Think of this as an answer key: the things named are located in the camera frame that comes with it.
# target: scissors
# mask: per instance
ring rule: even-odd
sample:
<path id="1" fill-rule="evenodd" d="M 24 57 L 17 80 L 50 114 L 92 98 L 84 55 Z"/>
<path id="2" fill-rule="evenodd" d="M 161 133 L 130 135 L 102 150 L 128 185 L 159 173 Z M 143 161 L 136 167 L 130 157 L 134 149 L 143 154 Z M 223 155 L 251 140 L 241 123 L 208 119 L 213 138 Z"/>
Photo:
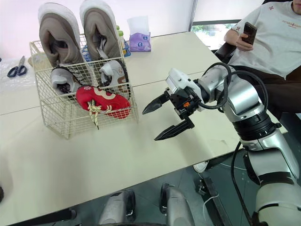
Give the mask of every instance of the scissors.
<path id="1" fill-rule="evenodd" d="M 24 75 L 27 72 L 27 68 L 24 66 L 25 62 L 25 56 L 23 56 L 19 62 L 19 65 L 17 67 L 13 67 L 12 69 L 9 70 L 8 72 L 8 77 L 12 78 L 17 75 Z"/>

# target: black chair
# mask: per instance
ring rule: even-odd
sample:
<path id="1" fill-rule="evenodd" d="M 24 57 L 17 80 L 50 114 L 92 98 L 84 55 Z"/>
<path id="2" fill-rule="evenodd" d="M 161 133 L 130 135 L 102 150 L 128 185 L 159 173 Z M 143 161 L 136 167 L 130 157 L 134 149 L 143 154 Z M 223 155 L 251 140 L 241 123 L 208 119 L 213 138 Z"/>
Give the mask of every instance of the black chair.
<path id="1" fill-rule="evenodd" d="M 270 1 L 278 1 L 278 2 L 284 2 L 289 0 L 265 0 L 263 4 L 270 2 Z M 217 58 L 219 58 L 220 61 L 224 63 L 228 63 L 233 56 L 234 50 L 236 49 L 236 46 L 232 46 L 228 43 L 224 43 L 222 47 L 220 47 L 217 51 L 215 51 L 215 55 Z"/>

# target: red shoe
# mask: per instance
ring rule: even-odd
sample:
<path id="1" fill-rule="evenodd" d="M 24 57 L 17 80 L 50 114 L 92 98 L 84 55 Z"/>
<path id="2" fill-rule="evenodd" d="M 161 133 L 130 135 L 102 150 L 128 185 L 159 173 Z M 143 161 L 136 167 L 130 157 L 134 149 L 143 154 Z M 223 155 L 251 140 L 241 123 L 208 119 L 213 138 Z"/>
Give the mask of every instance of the red shoe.
<path id="1" fill-rule="evenodd" d="M 86 111 L 91 111 L 92 100 L 95 101 L 93 114 L 106 113 L 114 118 L 124 119 L 130 114 L 130 109 L 112 112 L 122 108 L 130 107 L 130 103 L 123 96 L 110 93 L 94 86 L 82 86 L 76 92 L 76 99 L 79 105 Z"/>

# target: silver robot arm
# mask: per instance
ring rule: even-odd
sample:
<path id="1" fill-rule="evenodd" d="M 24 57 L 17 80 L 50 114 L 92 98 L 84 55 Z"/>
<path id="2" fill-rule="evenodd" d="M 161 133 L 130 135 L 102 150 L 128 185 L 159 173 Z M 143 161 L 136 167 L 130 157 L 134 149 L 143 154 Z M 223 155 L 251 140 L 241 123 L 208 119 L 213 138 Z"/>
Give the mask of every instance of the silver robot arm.
<path id="1" fill-rule="evenodd" d="M 255 88 L 239 78 L 234 68 L 219 63 L 194 81 L 172 69 L 166 81 L 169 88 L 153 100 L 143 113 L 154 111 L 171 100 L 184 121 L 164 130 L 155 140 L 174 137 L 193 128 L 188 116 L 196 110 L 207 108 L 204 103 L 218 101 L 247 150 L 244 162 L 248 176 L 261 186 L 256 196 L 252 225 L 300 225 L 301 187 L 296 182 L 299 165 L 279 130 L 280 124 L 271 122 Z"/>

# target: purple tissue box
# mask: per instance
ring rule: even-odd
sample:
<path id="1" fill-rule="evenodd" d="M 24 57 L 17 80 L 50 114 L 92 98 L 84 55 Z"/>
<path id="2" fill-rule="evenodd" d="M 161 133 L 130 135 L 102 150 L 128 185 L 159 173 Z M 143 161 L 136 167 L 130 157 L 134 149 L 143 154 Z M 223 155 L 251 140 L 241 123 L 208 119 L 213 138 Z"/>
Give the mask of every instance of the purple tissue box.
<path id="1" fill-rule="evenodd" d="M 135 33 L 130 35 L 131 52 L 150 52 L 151 51 L 151 33 L 149 35 Z"/>

